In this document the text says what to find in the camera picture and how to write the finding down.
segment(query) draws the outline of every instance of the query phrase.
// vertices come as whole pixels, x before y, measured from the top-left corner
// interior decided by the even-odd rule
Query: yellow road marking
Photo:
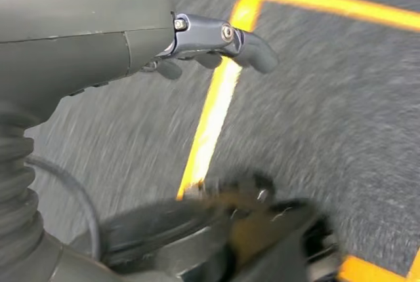
[[[296,7],[333,13],[347,18],[420,31],[420,13],[364,0],[266,0]]]
[[[339,277],[349,282],[404,282],[394,272],[377,267],[354,256],[347,256],[341,266]]]
[[[230,22],[236,28],[252,31],[261,3],[262,0],[238,0]],[[181,199],[185,189],[202,182],[207,174],[241,70],[228,58],[224,58],[215,70],[177,198]]]
[[[363,0],[238,0],[230,22],[237,28],[252,31],[264,1],[420,31],[418,13]],[[240,71],[241,67],[227,58],[215,70],[177,198],[182,198],[187,187],[205,177]],[[350,282],[420,282],[420,256],[417,256],[406,280],[354,256],[347,257],[340,277]]]
[[[406,282],[420,282],[420,250],[411,265],[409,273],[406,277]]]

